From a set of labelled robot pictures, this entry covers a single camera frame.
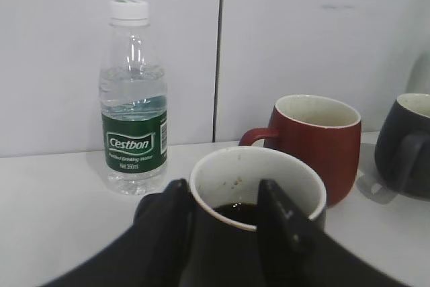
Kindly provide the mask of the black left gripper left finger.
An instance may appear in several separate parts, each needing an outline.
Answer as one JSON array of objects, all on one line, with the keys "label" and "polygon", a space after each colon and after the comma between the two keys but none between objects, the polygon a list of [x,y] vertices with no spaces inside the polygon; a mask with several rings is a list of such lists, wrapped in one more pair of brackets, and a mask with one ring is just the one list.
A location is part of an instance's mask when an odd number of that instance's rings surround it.
[{"label": "black left gripper left finger", "polygon": [[189,254],[193,202],[185,179],[145,196],[115,241],[48,286],[178,286]]}]

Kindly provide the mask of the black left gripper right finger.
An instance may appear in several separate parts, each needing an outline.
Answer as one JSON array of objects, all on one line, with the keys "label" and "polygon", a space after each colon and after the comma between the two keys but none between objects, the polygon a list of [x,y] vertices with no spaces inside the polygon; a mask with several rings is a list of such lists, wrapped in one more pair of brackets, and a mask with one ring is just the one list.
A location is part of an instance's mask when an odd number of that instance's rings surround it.
[{"label": "black left gripper right finger", "polygon": [[257,242],[267,286],[402,286],[331,239],[273,179],[259,182]]}]

